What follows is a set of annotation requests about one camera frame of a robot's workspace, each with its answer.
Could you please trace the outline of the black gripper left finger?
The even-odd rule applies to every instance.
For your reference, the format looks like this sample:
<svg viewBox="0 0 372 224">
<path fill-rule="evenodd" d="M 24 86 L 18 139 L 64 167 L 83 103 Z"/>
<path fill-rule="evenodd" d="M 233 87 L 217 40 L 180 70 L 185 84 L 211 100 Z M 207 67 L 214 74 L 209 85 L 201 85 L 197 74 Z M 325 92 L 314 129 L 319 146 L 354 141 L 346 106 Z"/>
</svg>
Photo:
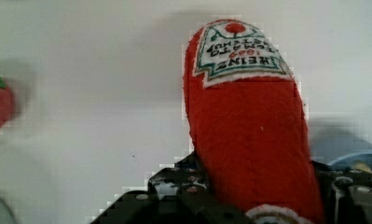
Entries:
<svg viewBox="0 0 372 224">
<path fill-rule="evenodd" d="M 146 190 L 124 193 L 90 224 L 253 224 L 240 209 L 213 196 L 193 152 L 150 177 Z"/>
</svg>

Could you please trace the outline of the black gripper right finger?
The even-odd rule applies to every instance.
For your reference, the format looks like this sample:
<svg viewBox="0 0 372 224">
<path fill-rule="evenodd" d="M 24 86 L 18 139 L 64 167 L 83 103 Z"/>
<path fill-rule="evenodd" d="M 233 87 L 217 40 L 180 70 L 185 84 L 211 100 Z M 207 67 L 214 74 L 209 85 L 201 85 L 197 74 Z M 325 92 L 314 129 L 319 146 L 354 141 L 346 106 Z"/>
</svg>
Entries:
<svg viewBox="0 0 372 224">
<path fill-rule="evenodd" d="M 372 224 L 372 174 L 335 170 L 314 161 L 324 207 L 324 224 Z"/>
</svg>

